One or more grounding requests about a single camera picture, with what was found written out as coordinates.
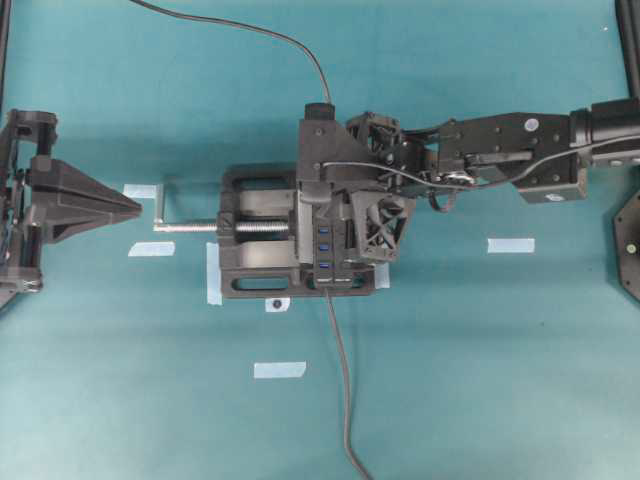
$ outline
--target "black cable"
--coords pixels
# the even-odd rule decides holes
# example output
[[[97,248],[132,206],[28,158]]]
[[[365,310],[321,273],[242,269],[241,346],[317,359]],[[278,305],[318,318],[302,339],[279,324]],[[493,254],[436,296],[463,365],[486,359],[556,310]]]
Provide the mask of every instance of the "black cable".
[[[404,170],[399,170],[393,167],[387,167],[386,165],[380,165],[378,163],[369,163],[369,162],[324,162],[322,164],[323,167],[370,167],[377,168],[378,170],[386,170],[387,172],[395,173],[397,175],[402,175],[414,182],[420,183],[422,185],[426,185],[427,187],[433,188],[446,188],[453,190],[468,190],[469,187],[465,187],[462,185],[448,185],[444,183],[433,183],[423,180],[420,177],[412,175],[411,173],[407,173]]]
[[[325,163],[322,164],[322,166],[323,167],[337,167],[337,166],[353,167],[353,166],[358,166],[358,167],[377,168],[379,170],[385,170],[387,172],[392,172],[392,173],[395,173],[395,174],[398,174],[398,175],[402,175],[403,177],[406,177],[406,178],[408,178],[410,180],[413,180],[416,183],[420,183],[421,185],[426,185],[427,187],[432,187],[432,188],[436,188],[436,189],[440,188],[440,189],[445,189],[445,190],[485,190],[487,188],[493,188],[493,187],[498,187],[500,185],[504,185],[505,183],[519,182],[523,178],[528,177],[540,165],[542,165],[542,164],[544,164],[546,162],[549,162],[551,160],[555,160],[557,158],[566,157],[567,155],[573,155],[575,153],[586,152],[586,151],[589,151],[589,150],[593,150],[594,148],[605,147],[607,145],[612,145],[612,144],[615,144],[615,143],[627,142],[627,141],[630,141],[630,140],[640,140],[640,135],[628,135],[628,136],[624,136],[624,137],[613,138],[611,140],[603,140],[601,142],[595,142],[595,143],[592,143],[590,145],[585,145],[583,147],[569,148],[567,150],[563,150],[562,152],[554,153],[553,155],[547,155],[546,157],[543,157],[543,158],[541,158],[539,160],[536,160],[531,165],[527,166],[524,170],[522,170],[520,173],[518,173],[517,175],[514,175],[512,177],[508,177],[508,178],[505,178],[503,180],[498,180],[498,181],[495,181],[495,182],[483,183],[483,184],[480,184],[480,185],[473,185],[473,186],[428,182],[428,181],[423,180],[422,178],[420,178],[420,177],[418,177],[416,175],[412,175],[411,173],[407,173],[407,172],[405,172],[403,170],[399,170],[399,169],[393,168],[393,167],[388,167],[386,165],[379,165],[377,163],[370,163],[370,162],[325,162]]]
[[[153,10],[157,13],[162,13],[163,15],[169,15],[170,17],[179,18],[181,20],[191,20],[194,22],[204,22],[204,23],[216,23],[218,25],[226,25],[228,27],[240,28],[242,30],[249,30],[251,32],[261,33],[263,35],[267,35],[272,38],[277,38],[278,40],[282,40],[287,42],[294,47],[299,48],[302,52],[311,60],[313,63],[318,75],[320,75],[320,81],[322,82],[322,89],[324,91],[324,98],[327,103],[331,103],[331,93],[329,92],[329,83],[327,82],[327,78],[324,76],[324,72],[322,71],[322,67],[320,66],[320,62],[315,57],[315,55],[309,50],[303,43],[299,42],[295,38],[289,37],[287,35],[283,35],[282,33],[274,32],[272,30],[267,30],[266,28],[256,27],[254,25],[249,25],[246,23],[236,22],[234,20],[226,20],[224,18],[214,18],[214,17],[201,17],[199,15],[189,15],[186,13],[175,12],[173,10],[167,10],[166,8],[158,7],[157,5],[153,5],[151,3],[145,2],[143,0],[129,0],[141,7],[148,8],[149,10]]]
[[[445,205],[440,205],[438,199],[436,198],[435,190],[431,190],[428,193],[427,198],[429,199],[429,205],[431,205],[431,208],[433,208],[436,212],[449,213],[451,210],[453,210],[453,207],[456,204],[456,196],[457,192],[455,190],[451,190],[449,192],[449,198],[447,199],[447,203]]]
[[[344,351],[342,335],[340,335],[340,328],[338,327],[338,321],[336,319],[336,311],[333,308],[333,302],[331,301],[329,290],[324,291],[324,296],[327,300],[327,306],[329,307],[331,329],[336,337],[338,353],[340,354],[340,367],[342,368],[342,380],[344,382],[344,423],[342,429],[342,443],[349,461],[358,471],[360,476],[365,480],[373,480],[373,477],[369,472],[367,472],[367,469],[362,465],[354,453],[353,448],[351,448],[351,381],[349,380],[349,362],[347,361],[347,354]]]

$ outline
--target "teal mat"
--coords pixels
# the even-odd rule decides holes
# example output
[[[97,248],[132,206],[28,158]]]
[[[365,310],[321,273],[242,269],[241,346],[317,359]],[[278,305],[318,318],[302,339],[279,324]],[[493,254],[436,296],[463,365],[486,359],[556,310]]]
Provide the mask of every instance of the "teal mat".
[[[117,189],[166,182],[174,218],[213,216],[230,165],[295,161],[321,88],[291,47],[125,0],[14,4],[5,106],[56,112],[57,157]],[[340,120],[414,128],[627,95],[613,0],[162,5],[299,38]],[[449,215],[420,206],[392,288],[335,302],[353,442],[376,478],[638,478],[640,316],[610,228],[638,188],[610,169],[583,202],[531,206],[507,186]],[[139,220],[45,247],[45,290],[0,320],[0,478],[356,478],[324,303],[207,305],[213,237],[154,234],[142,203]],[[489,256],[489,237],[536,252]],[[157,240],[175,256],[127,257]],[[253,380],[280,361],[307,371]]]

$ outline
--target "bolt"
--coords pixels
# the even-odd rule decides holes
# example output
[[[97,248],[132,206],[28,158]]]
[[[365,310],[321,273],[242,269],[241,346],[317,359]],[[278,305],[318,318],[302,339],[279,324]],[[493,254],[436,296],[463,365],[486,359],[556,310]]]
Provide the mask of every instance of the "bolt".
[[[527,132],[535,132],[540,126],[540,122],[537,118],[530,118],[526,122],[524,122],[524,129]]]

